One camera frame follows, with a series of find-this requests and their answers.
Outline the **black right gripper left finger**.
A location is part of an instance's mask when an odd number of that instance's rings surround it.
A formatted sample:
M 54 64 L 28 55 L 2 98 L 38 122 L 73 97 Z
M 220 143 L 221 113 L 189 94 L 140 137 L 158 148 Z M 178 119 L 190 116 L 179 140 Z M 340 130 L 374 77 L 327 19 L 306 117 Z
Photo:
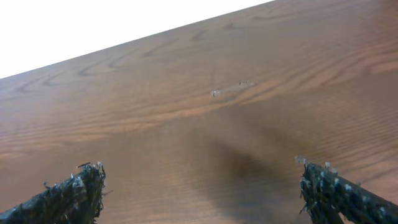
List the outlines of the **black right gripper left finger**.
M 103 189 L 106 173 L 102 163 L 83 164 L 80 173 L 72 174 L 53 187 L 24 203 L 1 213 L 2 224 L 94 224 L 104 209 Z

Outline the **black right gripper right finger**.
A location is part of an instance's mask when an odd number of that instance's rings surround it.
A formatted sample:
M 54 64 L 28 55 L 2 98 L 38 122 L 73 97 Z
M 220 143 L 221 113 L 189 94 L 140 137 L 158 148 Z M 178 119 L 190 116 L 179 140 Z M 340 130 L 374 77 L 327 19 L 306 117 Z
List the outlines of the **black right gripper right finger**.
M 329 162 L 324 166 L 303 164 L 300 198 L 313 224 L 339 224 L 348 220 L 355 224 L 397 224 L 397 205 L 341 177 Z

